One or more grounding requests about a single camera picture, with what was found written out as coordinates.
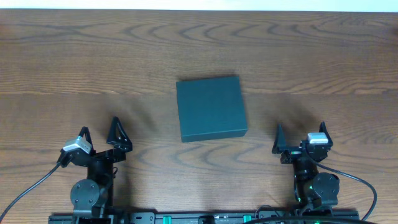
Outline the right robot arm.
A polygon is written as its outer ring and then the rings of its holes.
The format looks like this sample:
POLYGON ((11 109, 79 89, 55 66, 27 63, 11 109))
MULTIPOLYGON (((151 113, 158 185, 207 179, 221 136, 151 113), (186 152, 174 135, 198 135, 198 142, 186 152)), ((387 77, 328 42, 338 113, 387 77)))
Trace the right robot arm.
POLYGON ((317 164, 326 159, 333 141, 324 122, 317 133, 307 134, 298 146, 290 146, 278 125, 273 154, 280 155, 282 164, 294 168, 294 195, 302 210, 328 210, 338 204, 340 180, 335 174, 319 172, 317 164))

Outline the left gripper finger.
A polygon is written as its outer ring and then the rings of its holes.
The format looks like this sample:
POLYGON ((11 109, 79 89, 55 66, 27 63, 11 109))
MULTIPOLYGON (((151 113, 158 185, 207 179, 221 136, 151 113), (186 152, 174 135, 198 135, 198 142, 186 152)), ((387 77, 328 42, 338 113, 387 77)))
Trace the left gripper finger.
POLYGON ((77 146, 84 152, 91 152, 93 149, 93 143, 91 141, 91 136, 88 127, 82 127, 78 137, 77 146))
POLYGON ((112 119, 106 143, 122 152, 132 151, 132 142, 124 131, 122 123, 117 116, 114 116, 112 119))

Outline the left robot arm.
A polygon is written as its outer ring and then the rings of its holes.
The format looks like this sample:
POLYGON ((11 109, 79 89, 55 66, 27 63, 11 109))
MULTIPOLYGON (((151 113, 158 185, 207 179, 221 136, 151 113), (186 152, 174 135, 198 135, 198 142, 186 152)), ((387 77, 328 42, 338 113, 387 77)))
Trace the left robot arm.
POLYGON ((132 142, 118 117, 109 129, 107 144, 112 149, 96 152, 87 127, 79 135, 67 140, 60 151, 57 163, 65 168, 69 164, 86 167, 87 176, 79 180, 70 191, 73 204, 71 215, 53 215, 49 223, 123 223, 130 222, 129 215, 113 205, 113 185, 118 168, 115 163, 126 160, 132 151, 132 142))

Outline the black gift box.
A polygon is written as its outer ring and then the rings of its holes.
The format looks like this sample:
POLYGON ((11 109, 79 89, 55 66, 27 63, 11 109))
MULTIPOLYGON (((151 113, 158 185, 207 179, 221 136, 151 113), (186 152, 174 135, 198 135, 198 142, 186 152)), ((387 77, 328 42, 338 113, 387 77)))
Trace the black gift box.
POLYGON ((239 77, 176 83, 182 142, 236 138, 248 131, 239 77))

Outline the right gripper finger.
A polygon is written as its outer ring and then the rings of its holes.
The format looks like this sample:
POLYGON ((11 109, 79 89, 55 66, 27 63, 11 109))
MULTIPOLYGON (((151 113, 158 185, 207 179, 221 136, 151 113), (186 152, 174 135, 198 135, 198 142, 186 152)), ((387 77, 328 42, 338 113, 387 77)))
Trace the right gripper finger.
POLYGON ((276 136, 275 136, 274 145, 272 147, 272 153, 273 154, 282 154, 286 150, 286 147, 287 147, 287 145, 286 145, 282 125, 279 124, 277 126, 277 132, 276 132, 276 136))
POLYGON ((320 123, 319 133, 323 133, 323 139, 321 140, 321 145, 327 145, 328 148, 333 147, 333 141, 327 131, 326 124, 324 121, 320 123))

